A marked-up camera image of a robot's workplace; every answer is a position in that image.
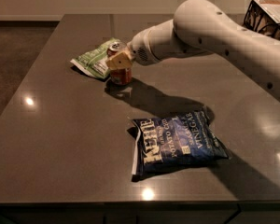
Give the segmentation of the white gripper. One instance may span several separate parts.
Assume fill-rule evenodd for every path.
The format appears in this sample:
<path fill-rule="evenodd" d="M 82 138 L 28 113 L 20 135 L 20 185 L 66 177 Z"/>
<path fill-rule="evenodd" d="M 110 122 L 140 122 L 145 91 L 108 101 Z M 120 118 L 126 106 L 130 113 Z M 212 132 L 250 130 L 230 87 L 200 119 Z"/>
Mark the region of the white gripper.
<path fill-rule="evenodd" d="M 128 43 L 128 47 L 133 55 L 134 60 L 142 65 L 152 65 L 160 60 L 153 54 L 149 44 L 149 34 L 151 29 L 148 28 L 138 33 Z M 133 63 L 125 51 L 116 53 L 106 60 L 106 65 L 110 70 L 120 70 L 131 68 Z"/>

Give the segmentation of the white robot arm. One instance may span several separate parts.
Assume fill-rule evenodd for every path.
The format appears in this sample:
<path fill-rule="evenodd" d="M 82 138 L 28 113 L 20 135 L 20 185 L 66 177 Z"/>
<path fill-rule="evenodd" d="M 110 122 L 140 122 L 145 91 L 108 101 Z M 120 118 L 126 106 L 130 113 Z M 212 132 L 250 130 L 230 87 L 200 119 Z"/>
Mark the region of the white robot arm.
<path fill-rule="evenodd" d="M 166 22 L 139 32 L 106 60 L 111 70 L 206 52 L 229 61 L 280 102 L 280 41 L 238 25 L 207 0 L 188 0 Z"/>

